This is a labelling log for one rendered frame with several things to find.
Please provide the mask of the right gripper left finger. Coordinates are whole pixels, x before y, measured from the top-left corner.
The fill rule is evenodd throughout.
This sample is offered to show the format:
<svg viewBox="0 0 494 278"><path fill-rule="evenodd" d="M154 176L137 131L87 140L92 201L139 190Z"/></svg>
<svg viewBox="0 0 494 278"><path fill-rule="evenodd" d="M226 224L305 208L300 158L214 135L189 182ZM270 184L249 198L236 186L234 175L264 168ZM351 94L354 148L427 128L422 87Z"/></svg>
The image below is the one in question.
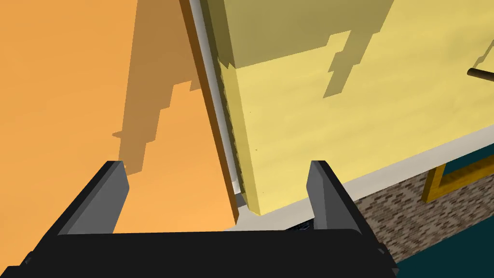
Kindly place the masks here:
<svg viewBox="0 0 494 278"><path fill-rule="evenodd" d="M71 203L75 210L57 234L113 233L128 192L123 162L107 161Z"/></svg>

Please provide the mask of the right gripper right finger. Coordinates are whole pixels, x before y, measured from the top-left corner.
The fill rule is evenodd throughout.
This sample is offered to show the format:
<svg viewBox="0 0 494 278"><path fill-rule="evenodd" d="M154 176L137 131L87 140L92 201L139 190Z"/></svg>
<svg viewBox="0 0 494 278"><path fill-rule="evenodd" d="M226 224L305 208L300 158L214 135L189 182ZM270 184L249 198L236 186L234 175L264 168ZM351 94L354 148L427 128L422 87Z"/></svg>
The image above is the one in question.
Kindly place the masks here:
<svg viewBox="0 0 494 278"><path fill-rule="evenodd" d="M306 189L315 230L350 229L363 234L362 215L327 162L310 163Z"/></svg>

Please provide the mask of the yellow framed picture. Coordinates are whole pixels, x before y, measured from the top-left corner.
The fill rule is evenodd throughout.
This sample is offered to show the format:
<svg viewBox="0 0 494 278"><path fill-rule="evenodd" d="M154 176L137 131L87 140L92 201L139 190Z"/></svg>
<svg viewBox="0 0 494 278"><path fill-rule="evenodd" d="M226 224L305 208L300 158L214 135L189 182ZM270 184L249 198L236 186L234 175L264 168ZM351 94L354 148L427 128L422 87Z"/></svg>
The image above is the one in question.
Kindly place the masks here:
<svg viewBox="0 0 494 278"><path fill-rule="evenodd" d="M446 164L428 171L421 200L428 203L494 174L494 155L444 175Z"/></svg>

